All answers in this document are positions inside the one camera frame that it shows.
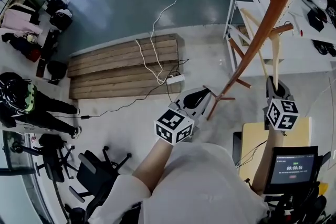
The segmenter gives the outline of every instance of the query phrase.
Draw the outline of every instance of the pink cloth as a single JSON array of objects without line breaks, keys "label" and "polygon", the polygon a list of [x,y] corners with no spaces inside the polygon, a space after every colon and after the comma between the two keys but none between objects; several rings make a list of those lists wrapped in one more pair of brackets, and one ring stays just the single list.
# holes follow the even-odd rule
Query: pink cloth
[{"label": "pink cloth", "polygon": [[14,15],[21,18],[22,20],[25,20],[26,22],[30,21],[31,14],[20,12],[19,10],[15,9],[8,9],[5,12],[5,14],[11,14],[11,13],[14,13]]},{"label": "pink cloth", "polygon": [[10,28],[10,29],[22,30],[22,31],[32,31],[37,35],[40,35],[43,32],[41,28],[24,20],[24,19],[27,19],[27,16],[18,14],[16,13],[16,11],[17,10],[8,9],[5,12],[5,17],[2,22],[2,28]]}]

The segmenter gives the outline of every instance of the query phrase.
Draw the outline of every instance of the power strip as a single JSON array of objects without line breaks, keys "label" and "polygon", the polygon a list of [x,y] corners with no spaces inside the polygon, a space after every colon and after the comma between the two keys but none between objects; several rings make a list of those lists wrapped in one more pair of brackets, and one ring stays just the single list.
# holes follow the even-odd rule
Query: power strip
[{"label": "power strip", "polygon": [[185,80],[185,76],[182,74],[182,75],[178,75],[178,76],[175,76],[175,77],[172,77],[172,78],[168,78],[166,80],[166,83],[168,85],[170,85],[170,84],[178,83],[178,82],[184,81],[184,80]]}]

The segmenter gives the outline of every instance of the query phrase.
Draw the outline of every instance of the jacket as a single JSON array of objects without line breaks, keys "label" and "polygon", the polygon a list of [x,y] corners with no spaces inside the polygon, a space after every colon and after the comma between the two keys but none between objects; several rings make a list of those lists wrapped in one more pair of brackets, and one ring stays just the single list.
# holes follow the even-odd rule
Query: jacket
[{"label": "jacket", "polygon": [[[12,79],[22,79],[18,74],[12,73],[12,72],[6,72],[0,74],[0,88],[4,87],[4,85]],[[6,101],[4,100],[4,97],[2,95],[2,91],[0,94],[0,122],[6,127],[6,128],[13,128],[16,127],[15,119],[12,117],[13,115],[16,115],[17,112],[12,107],[9,107],[6,104]]]}]

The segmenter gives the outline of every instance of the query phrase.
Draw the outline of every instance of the sleeve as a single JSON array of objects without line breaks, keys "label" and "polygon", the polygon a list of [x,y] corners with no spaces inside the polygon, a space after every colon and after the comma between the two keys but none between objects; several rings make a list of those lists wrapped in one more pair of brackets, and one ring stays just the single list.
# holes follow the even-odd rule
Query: sleeve
[{"label": "sleeve", "polygon": [[92,223],[114,223],[134,204],[149,197],[151,192],[142,181],[132,175],[120,175]]},{"label": "sleeve", "polygon": [[9,116],[12,112],[2,103],[0,103],[0,121],[6,128],[16,127],[13,117]]}]

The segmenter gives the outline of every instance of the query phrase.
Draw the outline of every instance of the office chair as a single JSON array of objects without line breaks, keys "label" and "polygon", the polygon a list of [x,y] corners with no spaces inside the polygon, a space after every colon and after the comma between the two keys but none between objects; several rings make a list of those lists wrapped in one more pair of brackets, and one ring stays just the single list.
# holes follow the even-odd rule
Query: office chair
[{"label": "office chair", "polygon": [[107,150],[109,150],[109,148],[105,146],[103,148],[105,161],[101,161],[90,151],[85,151],[84,154],[80,153],[78,155],[81,164],[78,169],[77,179],[87,192],[77,193],[71,186],[69,186],[69,191],[80,202],[85,202],[84,197],[94,196],[94,199],[89,203],[86,209],[86,221],[90,218],[93,211],[105,202],[115,180],[119,176],[118,170],[132,157],[132,154],[128,153],[126,158],[118,164],[110,161],[106,153]]},{"label": "office chair", "polygon": [[68,164],[67,159],[70,156],[71,151],[75,149],[75,147],[72,146],[68,150],[67,154],[63,156],[61,149],[64,147],[65,141],[63,141],[60,136],[53,134],[43,134],[38,142],[42,147],[34,146],[34,148],[30,148],[22,146],[19,142],[14,142],[11,146],[11,150],[16,153],[22,153],[24,151],[34,156],[42,155],[43,164],[38,165],[37,163],[35,163],[35,169],[38,176],[40,176],[39,170],[45,168],[47,176],[50,180],[54,180],[56,182],[64,182],[65,179],[62,172],[64,168],[68,178],[73,179],[73,177],[70,177],[69,175],[68,168],[75,171],[78,170],[72,165]]}]

